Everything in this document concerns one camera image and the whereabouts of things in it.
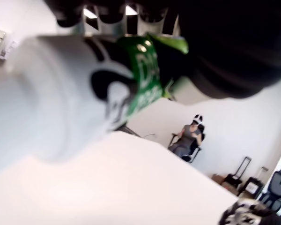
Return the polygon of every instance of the suitcase handle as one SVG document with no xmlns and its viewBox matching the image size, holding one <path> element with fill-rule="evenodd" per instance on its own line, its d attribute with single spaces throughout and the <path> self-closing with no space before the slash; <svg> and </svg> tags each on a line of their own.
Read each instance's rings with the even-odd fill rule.
<svg viewBox="0 0 281 225">
<path fill-rule="evenodd" d="M 260 175 L 262 174 L 262 172 L 266 173 L 267 171 L 268 171 L 268 169 L 266 167 L 264 167 L 264 166 L 261 167 L 261 169 L 259 170 L 259 172 L 258 172 L 258 174 L 256 176 L 256 179 L 261 180 Z"/>
<path fill-rule="evenodd" d="M 242 165 L 244 164 L 244 162 L 245 162 L 246 160 L 248 160 L 248 162 L 247 162 L 247 165 L 245 166 L 245 168 L 244 168 L 242 174 L 241 174 L 240 176 L 237 176 L 238 171 L 242 168 Z M 237 171 L 236 171 L 236 173 L 234 174 L 234 176 L 236 176 L 236 177 L 238 177 L 238 178 L 241 178 L 242 175 L 243 175 L 243 173 L 244 173 L 245 170 L 247 169 L 248 165 L 250 164 L 251 160 L 252 160 L 252 159 L 251 159 L 250 157 L 246 156 L 246 157 L 243 159 L 241 165 L 240 165 L 239 168 L 237 169 Z"/>
</svg>

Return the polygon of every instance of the ceiling light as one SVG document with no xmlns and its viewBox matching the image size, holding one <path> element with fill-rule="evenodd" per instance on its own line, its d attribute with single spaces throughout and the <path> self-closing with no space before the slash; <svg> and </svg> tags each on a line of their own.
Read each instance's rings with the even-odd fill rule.
<svg viewBox="0 0 281 225">
<path fill-rule="evenodd" d="M 97 18 L 97 16 L 95 14 L 93 14 L 91 11 L 89 11 L 86 8 L 83 10 L 83 14 L 85 14 L 85 16 L 87 16 L 89 19 L 96 19 Z"/>
<path fill-rule="evenodd" d="M 130 6 L 126 6 L 126 15 L 137 15 L 137 12 Z"/>
<path fill-rule="evenodd" d="M 91 11 L 89 11 L 86 8 L 83 10 L 83 13 L 89 19 L 96 19 L 97 18 L 97 16 L 94 13 L 92 13 Z M 132 9 L 130 6 L 126 6 L 126 15 L 137 15 L 137 12 L 134 9 Z"/>
</svg>

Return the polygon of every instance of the chair armrest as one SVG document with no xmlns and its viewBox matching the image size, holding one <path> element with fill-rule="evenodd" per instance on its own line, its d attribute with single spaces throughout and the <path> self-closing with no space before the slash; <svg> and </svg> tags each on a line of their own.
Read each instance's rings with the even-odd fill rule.
<svg viewBox="0 0 281 225">
<path fill-rule="evenodd" d="M 193 154 L 191 155 L 191 156 L 193 156 L 193 157 L 191 157 L 191 160 L 189 161 L 189 163 L 192 163 L 192 162 L 194 161 L 194 159 L 196 158 L 198 152 L 201 151 L 201 150 L 202 150 L 202 149 L 201 149 L 200 147 L 197 147 L 197 148 L 195 149 L 195 151 L 194 151 Z"/>
<path fill-rule="evenodd" d="M 169 143 L 168 148 L 169 148 L 169 147 L 170 147 L 170 145 L 172 144 L 172 142 L 173 142 L 174 138 L 178 136 L 177 134 L 174 134 L 174 133 L 172 133 L 172 135 L 173 135 L 173 137 L 172 137 L 172 139 L 171 139 L 171 141 L 170 141 L 170 143 Z"/>
</svg>

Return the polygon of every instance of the white vr headset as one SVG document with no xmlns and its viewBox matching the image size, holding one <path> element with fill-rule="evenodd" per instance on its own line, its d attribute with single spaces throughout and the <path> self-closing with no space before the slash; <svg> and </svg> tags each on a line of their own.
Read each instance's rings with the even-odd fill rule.
<svg viewBox="0 0 281 225">
<path fill-rule="evenodd" d="M 196 117 L 193 118 L 193 121 L 197 122 L 198 125 L 200 125 L 200 124 L 202 123 L 202 121 L 200 120 L 200 116 L 201 116 L 201 115 L 198 115 L 198 116 L 196 116 Z"/>
</svg>

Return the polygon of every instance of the rolling suitcase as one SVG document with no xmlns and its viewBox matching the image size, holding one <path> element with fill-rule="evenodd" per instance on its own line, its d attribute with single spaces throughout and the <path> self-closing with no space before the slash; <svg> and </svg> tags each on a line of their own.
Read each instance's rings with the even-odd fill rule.
<svg viewBox="0 0 281 225">
<path fill-rule="evenodd" d="M 243 162 L 241 163 L 240 167 L 236 171 L 236 173 L 235 174 L 229 173 L 227 175 L 227 177 L 225 177 L 224 182 L 227 182 L 227 183 L 231 184 L 233 187 L 236 188 L 236 190 L 238 190 L 240 185 L 242 184 L 242 180 L 240 178 L 242 177 L 243 173 L 247 169 L 247 167 L 250 164 L 251 160 L 252 159 L 250 157 L 246 156 L 244 158 Z"/>
<path fill-rule="evenodd" d="M 237 196 L 239 196 L 243 191 L 247 191 L 254 199 L 256 199 L 264 187 L 261 179 L 267 171 L 268 169 L 266 167 L 261 167 L 257 177 L 250 177 L 244 186 L 239 190 Z"/>
</svg>

